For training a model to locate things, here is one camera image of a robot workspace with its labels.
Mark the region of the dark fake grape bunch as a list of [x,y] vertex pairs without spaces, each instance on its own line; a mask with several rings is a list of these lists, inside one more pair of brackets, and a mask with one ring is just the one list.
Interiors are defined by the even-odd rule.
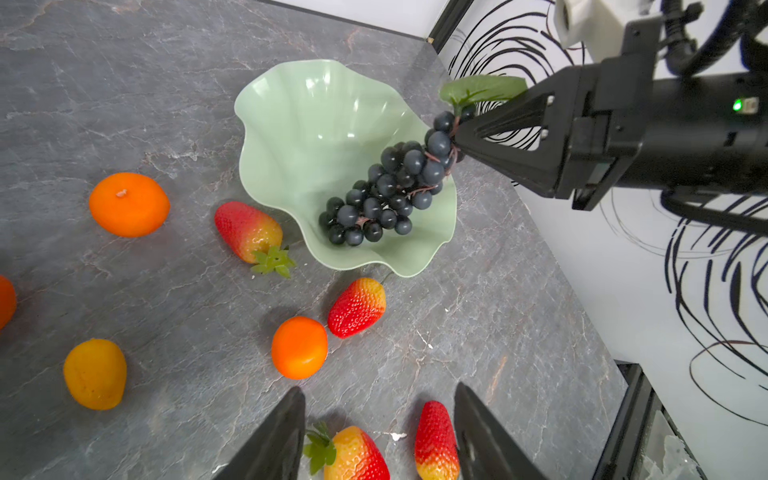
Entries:
[[527,89],[523,78],[473,75],[445,84],[440,98],[450,108],[434,116],[421,142],[399,142],[384,148],[344,197],[332,197],[318,223],[333,245],[357,247],[378,242],[387,230],[412,232],[410,216],[431,207],[456,163],[465,154],[456,144],[458,128],[477,116],[481,103],[501,104]]

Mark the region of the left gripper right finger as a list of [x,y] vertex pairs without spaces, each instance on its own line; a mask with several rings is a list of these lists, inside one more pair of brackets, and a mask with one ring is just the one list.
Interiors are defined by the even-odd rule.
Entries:
[[546,479],[464,383],[457,385],[454,394],[454,429],[463,479]]

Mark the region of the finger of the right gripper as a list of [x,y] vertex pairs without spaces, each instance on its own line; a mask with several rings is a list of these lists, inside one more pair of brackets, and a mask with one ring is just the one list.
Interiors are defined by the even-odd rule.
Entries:
[[458,109],[494,107],[457,127],[466,154],[539,196],[557,196],[565,144],[574,119],[579,69],[564,68],[528,86],[523,78],[473,75],[452,82]]

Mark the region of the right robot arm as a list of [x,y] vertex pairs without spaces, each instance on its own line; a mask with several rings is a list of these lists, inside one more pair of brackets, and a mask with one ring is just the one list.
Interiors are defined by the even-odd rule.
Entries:
[[470,157],[545,198],[594,209],[613,187],[767,189],[767,80],[656,79],[662,23],[631,22],[620,53],[571,66],[458,128]]

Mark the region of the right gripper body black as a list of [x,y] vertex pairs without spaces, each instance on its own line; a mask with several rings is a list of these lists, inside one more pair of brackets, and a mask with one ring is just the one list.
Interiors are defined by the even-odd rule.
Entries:
[[573,192],[572,208],[594,209],[639,155],[650,118],[663,20],[637,18],[584,45],[592,62],[578,75],[557,195]]

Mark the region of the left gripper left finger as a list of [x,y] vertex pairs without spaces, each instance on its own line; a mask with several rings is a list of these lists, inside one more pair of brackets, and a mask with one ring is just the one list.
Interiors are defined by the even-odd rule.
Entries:
[[296,480],[306,433],[306,399],[294,386],[215,480]]

